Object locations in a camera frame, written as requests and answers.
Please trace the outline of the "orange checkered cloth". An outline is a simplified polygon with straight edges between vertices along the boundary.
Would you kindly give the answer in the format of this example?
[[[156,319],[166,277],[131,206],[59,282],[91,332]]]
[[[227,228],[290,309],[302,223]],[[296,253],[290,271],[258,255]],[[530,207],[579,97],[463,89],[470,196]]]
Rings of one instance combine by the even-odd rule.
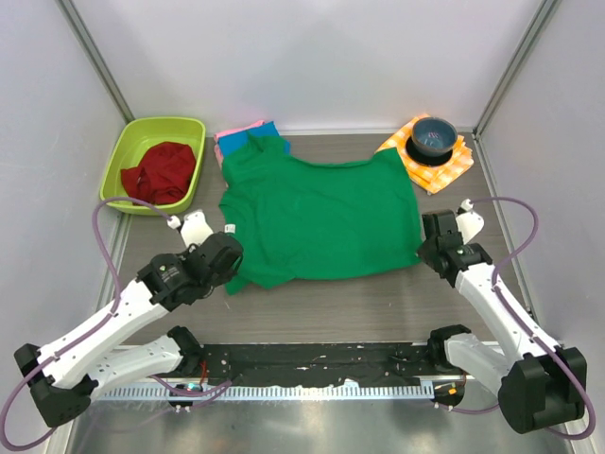
[[[449,160],[440,166],[428,166],[415,162],[411,155],[406,151],[406,143],[412,136],[412,130],[415,124],[425,118],[429,118],[428,113],[413,117],[402,128],[390,136],[377,150],[396,148],[397,152],[406,168],[409,178],[429,195],[437,194],[450,183],[454,182],[463,173],[469,170],[473,164],[473,153],[466,145],[461,134],[458,134],[457,140],[453,146],[452,156]]]

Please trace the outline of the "green t shirt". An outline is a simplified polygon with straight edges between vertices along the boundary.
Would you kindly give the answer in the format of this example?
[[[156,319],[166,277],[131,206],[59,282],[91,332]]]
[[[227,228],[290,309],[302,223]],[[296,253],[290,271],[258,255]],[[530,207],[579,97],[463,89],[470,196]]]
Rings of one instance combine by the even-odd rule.
[[[419,263],[417,199],[396,149],[326,164],[287,154],[285,144],[252,136],[223,160],[219,208],[243,247],[229,294],[249,284],[350,279]]]

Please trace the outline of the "dark blue ceramic bowl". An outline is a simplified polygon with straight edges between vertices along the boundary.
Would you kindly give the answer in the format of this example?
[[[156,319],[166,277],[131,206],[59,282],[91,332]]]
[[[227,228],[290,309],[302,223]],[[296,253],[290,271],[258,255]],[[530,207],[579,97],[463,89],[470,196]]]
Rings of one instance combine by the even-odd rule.
[[[448,121],[438,117],[419,119],[412,127],[412,143],[425,156],[437,157],[449,152],[458,140],[458,132]]]

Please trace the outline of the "pink t shirt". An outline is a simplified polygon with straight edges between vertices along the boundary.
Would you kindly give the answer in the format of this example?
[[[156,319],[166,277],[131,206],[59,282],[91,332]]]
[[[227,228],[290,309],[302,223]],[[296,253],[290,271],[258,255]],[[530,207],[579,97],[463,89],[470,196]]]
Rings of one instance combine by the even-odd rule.
[[[225,137],[225,136],[229,136],[229,135],[233,135],[233,134],[236,134],[236,133],[241,132],[241,131],[246,131],[246,130],[249,130],[249,129],[252,129],[252,128],[260,127],[260,126],[263,126],[264,124],[265,124],[264,120],[257,120],[255,122],[249,124],[246,127],[237,128],[237,129],[230,129],[230,130],[224,130],[224,131],[220,131],[220,132],[216,133],[214,135],[214,140],[215,140],[214,154],[215,154],[218,166],[222,167],[223,160],[224,160],[223,153],[222,153],[220,145],[218,143],[218,140],[220,138]]]

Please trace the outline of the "blue t shirt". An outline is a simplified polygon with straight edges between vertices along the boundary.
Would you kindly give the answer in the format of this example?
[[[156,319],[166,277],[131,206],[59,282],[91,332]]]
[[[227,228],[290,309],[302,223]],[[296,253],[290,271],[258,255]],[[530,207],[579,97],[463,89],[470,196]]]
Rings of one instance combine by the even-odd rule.
[[[265,121],[263,126],[222,137],[218,140],[218,143],[224,158],[231,156],[248,144],[257,147],[261,151],[275,148],[283,154],[290,153],[290,143],[280,137],[273,121]]]

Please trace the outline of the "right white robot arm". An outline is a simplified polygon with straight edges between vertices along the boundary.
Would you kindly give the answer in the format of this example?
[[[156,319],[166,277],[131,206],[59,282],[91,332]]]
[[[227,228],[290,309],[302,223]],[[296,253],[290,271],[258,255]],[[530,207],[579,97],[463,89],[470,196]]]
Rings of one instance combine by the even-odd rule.
[[[575,347],[550,337],[511,294],[492,259],[473,241],[483,226],[470,207],[422,216],[420,259],[464,297],[498,342],[493,350],[461,324],[431,332],[427,362],[440,374],[459,368],[497,399],[520,434],[583,417],[587,362]]]

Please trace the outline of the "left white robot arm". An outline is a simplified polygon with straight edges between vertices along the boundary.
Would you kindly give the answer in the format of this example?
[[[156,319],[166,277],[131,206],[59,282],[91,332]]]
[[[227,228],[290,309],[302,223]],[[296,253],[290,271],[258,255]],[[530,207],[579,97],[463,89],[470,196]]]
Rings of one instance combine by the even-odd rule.
[[[15,361],[45,424],[58,428],[103,393],[143,377],[194,375],[203,350],[182,326],[141,347],[121,353],[113,349],[141,328],[228,283],[242,258],[241,244],[222,232],[181,253],[158,254],[137,272],[118,301],[53,342],[26,343],[16,350]]]

